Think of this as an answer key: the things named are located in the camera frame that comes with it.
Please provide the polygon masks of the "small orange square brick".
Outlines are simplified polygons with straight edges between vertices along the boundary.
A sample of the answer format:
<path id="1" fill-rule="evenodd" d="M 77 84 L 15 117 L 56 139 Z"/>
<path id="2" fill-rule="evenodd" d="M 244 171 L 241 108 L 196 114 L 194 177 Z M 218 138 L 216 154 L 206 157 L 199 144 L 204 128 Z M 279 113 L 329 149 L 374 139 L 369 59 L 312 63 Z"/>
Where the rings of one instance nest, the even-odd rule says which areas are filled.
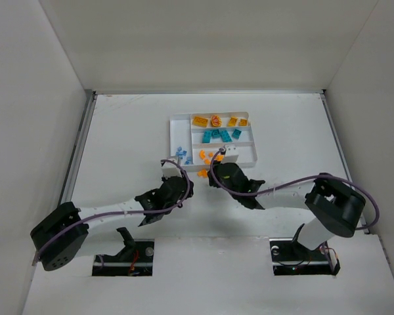
<path id="1" fill-rule="evenodd" d="M 202 170 L 200 170 L 200 171 L 197 172 L 197 175 L 198 175 L 199 177 L 207 178 L 207 177 L 208 177 L 208 172 L 207 172 L 206 169 L 202 169 Z"/>

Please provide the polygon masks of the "teal long lego brick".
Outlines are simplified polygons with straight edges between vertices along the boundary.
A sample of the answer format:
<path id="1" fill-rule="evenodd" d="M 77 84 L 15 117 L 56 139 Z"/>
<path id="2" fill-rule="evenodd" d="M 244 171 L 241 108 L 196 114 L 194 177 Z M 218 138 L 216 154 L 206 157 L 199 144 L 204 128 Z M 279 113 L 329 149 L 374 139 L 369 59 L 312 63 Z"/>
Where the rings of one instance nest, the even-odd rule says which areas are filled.
<path id="1" fill-rule="evenodd" d="M 221 140 L 224 143 L 232 142 L 232 139 L 231 139 L 231 137 L 230 137 L 230 135 L 229 135 L 227 130 L 222 129 L 219 132 L 220 132 Z"/>

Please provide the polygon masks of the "teal square lego brick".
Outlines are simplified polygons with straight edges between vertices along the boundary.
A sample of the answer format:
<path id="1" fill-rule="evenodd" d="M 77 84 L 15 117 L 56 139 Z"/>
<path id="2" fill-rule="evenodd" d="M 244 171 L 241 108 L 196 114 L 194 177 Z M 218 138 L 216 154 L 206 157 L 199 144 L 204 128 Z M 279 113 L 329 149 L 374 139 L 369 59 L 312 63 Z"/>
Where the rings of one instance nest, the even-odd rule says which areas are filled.
<path id="1" fill-rule="evenodd" d="M 241 130 L 235 129 L 235 130 L 232 132 L 232 138 L 239 139 L 241 133 L 242 133 Z"/>

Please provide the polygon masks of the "teal small lego brick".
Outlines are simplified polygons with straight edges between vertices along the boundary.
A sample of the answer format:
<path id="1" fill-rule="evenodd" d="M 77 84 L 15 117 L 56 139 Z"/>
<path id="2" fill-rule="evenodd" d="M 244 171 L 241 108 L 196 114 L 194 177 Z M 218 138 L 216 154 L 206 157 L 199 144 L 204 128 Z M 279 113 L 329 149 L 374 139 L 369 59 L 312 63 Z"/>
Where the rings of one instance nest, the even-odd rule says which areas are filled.
<path id="1" fill-rule="evenodd" d="M 212 130 L 211 131 L 211 136 L 212 136 L 212 138 L 219 138 L 221 136 L 219 129 Z"/>

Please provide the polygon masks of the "yellow rounded lego brick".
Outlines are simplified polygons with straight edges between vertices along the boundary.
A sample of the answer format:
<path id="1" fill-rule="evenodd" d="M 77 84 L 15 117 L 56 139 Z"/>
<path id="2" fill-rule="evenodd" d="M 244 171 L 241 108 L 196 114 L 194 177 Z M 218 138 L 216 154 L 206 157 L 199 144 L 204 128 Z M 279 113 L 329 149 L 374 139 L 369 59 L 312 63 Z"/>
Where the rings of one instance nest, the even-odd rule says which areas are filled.
<path id="1" fill-rule="evenodd" d="M 232 116 L 232 117 L 230 117 L 227 126 L 228 126 L 228 127 L 235 127 L 237 123 L 238 123 L 238 118 Z"/>

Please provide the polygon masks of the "yellow square lego brick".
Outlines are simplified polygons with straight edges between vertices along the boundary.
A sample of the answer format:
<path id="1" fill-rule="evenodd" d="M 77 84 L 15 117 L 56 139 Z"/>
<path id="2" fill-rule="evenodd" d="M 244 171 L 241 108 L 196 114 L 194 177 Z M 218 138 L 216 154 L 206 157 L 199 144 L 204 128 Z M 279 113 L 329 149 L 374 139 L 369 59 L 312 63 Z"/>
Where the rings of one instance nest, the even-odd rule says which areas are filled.
<path id="1" fill-rule="evenodd" d="M 241 127 L 248 126 L 248 120 L 247 119 L 240 119 L 239 126 L 241 126 Z"/>

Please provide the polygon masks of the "yellow oval butterfly lego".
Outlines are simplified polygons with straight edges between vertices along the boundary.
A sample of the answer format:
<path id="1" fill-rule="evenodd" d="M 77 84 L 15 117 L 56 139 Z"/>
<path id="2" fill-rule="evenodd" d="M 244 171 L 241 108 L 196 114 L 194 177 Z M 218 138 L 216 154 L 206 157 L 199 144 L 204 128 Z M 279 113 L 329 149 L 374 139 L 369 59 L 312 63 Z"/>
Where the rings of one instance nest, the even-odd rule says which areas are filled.
<path id="1" fill-rule="evenodd" d="M 210 123 L 212 127 L 219 128 L 222 126 L 221 118 L 218 115 L 212 115 L 210 118 Z"/>

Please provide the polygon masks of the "yellow long lego brick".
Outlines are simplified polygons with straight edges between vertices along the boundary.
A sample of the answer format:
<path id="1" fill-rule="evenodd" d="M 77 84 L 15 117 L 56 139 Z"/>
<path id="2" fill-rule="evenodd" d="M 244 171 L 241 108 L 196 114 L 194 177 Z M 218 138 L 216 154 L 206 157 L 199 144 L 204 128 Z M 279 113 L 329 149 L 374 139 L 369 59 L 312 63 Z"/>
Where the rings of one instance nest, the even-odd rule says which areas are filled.
<path id="1" fill-rule="evenodd" d="M 193 126 L 206 128 L 208 126 L 208 123 L 209 123 L 209 119 L 205 118 L 205 117 L 201 117 L 201 116 L 196 115 L 192 118 Z"/>

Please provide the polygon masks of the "teal rounded lego piece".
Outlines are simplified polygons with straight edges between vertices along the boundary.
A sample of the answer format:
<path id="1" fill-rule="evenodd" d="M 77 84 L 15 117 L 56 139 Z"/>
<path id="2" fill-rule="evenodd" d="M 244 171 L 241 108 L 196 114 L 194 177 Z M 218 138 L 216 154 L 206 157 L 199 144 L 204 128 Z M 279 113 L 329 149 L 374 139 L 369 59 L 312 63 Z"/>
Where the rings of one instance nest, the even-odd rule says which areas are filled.
<path id="1" fill-rule="evenodd" d="M 211 141 L 211 131 L 204 131 L 203 136 L 202 136 L 202 143 L 203 144 L 208 144 Z"/>

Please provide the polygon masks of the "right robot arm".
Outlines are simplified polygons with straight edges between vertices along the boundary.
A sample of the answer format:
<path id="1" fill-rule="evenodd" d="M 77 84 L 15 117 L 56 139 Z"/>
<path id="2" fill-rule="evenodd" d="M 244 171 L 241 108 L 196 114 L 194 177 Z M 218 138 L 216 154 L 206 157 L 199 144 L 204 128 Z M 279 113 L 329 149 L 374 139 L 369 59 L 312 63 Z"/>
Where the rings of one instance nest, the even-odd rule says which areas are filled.
<path id="1" fill-rule="evenodd" d="M 353 237 L 365 198 L 348 182 L 328 173 L 279 184 L 261 191 L 264 180 L 249 179 L 235 163 L 215 162 L 208 171 L 209 185 L 222 188 L 247 209 L 306 209 L 314 219 L 302 224 L 292 242 L 313 251 L 334 236 Z"/>

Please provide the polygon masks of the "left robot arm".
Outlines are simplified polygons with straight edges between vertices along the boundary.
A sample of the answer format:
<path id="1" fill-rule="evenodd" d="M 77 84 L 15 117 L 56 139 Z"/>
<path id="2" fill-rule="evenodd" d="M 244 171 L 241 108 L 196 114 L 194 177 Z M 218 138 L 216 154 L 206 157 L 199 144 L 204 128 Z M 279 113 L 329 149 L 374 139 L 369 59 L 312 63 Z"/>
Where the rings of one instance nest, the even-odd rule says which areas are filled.
<path id="1" fill-rule="evenodd" d="M 79 208 L 73 202 L 60 204 L 30 232 L 35 245 L 34 261 L 53 271 L 75 257 L 104 253 L 104 237 L 117 232 L 121 236 L 116 257 L 133 252 L 134 239 L 128 231 L 160 221 L 172 210 L 181 208 L 193 196 L 194 183 L 184 176 L 162 179 L 159 188 L 149 190 L 128 201 L 102 207 Z"/>

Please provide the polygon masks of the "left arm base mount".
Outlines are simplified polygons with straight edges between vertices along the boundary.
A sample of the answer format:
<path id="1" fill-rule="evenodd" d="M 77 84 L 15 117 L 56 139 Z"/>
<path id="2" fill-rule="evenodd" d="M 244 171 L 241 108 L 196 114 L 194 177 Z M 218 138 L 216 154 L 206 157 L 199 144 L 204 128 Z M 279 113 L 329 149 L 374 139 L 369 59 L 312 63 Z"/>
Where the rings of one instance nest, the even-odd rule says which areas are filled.
<path id="1" fill-rule="evenodd" d="M 98 277 L 144 277 L 152 276 L 154 240 L 134 239 L 128 229 L 118 228 L 123 247 L 115 255 L 96 255 L 92 276 Z"/>

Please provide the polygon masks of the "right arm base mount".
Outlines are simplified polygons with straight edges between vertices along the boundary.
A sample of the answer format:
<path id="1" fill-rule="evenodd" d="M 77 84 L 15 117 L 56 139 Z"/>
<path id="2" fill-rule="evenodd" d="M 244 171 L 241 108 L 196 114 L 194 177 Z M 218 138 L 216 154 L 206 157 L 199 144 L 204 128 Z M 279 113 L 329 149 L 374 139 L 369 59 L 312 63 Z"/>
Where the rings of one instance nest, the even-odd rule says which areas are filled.
<path id="1" fill-rule="evenodd" d="M 291 238 L 269 240 L 275 276 L 337 276 L 341 264 L 335 249 L 327 242 L 309 250 Z"/>

